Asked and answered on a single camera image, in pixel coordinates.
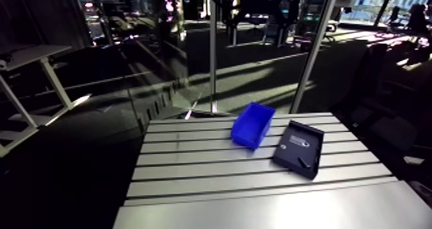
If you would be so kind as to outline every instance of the person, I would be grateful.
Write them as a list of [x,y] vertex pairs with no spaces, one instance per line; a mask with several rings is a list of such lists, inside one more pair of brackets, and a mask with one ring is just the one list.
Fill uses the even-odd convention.
[[420,4],[413,5],[411,7],[411,10],[409,11],[411,13],[411,17],[409,18],[407,27],[411,31],[424,34],[424,37],[427,38],[429,45],[432,46],[432,35],[428,28],[429,23],[426,20],[424,14],[425,10],[426,10],[425,5],[420,5]]

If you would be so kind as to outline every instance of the white logo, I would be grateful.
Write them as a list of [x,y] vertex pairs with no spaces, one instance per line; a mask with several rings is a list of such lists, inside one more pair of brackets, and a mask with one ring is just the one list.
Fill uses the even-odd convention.
[[293,144],[302,146],[302,147],[309,147],[311,146],[308,142],[306,142],[306,140],[304,140],[303,138],[299,138],[297,136],[291,135],[289,137],[289,141]]

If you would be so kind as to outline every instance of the desk leg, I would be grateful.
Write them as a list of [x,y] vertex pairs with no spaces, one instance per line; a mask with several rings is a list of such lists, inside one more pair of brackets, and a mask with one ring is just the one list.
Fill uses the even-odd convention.
[[5,149],[5,147],[0,144],[0,158],[3,158],[7,153],[8,151]]
[[27,113],[27,111],[24,109],[23,105],[21,105],[18,98],[15,96],[15,94],[12,92],[4,78],[0,75],[0,86],[2,87],[4,93],[9,98],[9,100],[12,102],[13,106],[19,111],[21,116],[26,120],[27,124],[30,127],[37,127],[35,121],[31,118],[31,116]]
[[62,101],[64,107],[71,109],[72,108],[71,100],[69,99],[68,94],[66,94],[66,92],[64,91],[64,88],[60,83],[59,78],[57,78],[53,67],[51,67],[51,64],[48,62],[48,58],[41,59],[40,63],[42,64],[46,76],[51,82],[51,85],[53,86],[60,100]]

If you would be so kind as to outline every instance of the desk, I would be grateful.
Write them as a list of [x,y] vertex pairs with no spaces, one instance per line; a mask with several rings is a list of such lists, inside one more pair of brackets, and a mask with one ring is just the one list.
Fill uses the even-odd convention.
[[60,115],[64,114],[67,110],[73,107],[73,103],[70,101],[68,95],[64,91],[62,84],[57,78],[51,64],[48,62],[48,57],[50,55],[54,55],[56,53],[60,53],[70,49],[69,46],[48,46],[48,45],[40,45],[33,46],[30,48],[25,48],[23,50],[15,51],[12,53],[13,60],[7,64],[5,71],[12,71],[23,67],[26,64],[31,62],[38,61],[48,77],[48,80],[51,82],[55,92],[60,98],[64,108],[60,110],[58,113],[54,114],[52,117],[45,116],[35,116],[29,114],[27,110],[20,103],[18,98],[15,96],[14,92],[10,89],[9,85],[6,83],[4,78],[0,75],[0,87],[11,101],[11,103],[18,110],[19,114],[15,114],[11,116],[10,120],[22,120],[27,122],[29,128],[21,131],[0,131],[0,139],[11,140],[13,142],[9,143],[6,147],[0,145],[0,157],[3,157],[6,153],[8,153],[11,149],[16,147],[18,144],[23,142],[25,139],[33,135],[37,132],[37,127],[39,125],[48,125],[55,119],[57,119]]
[[[114,228],[432,228],[426,204],[331,113],[275,115],[255,152],[231,142],[234,120],[151,121]],[[312,181],[270,160],[290,120],[325,131]]]

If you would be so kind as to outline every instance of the blue plastic bin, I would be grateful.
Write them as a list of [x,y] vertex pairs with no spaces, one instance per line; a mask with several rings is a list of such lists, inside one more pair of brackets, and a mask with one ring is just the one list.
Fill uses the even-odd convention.
[[274,113],[275,110],[270,107],[250,103],[235,120],[231,139],[250,149],[257,149],[270,128]]

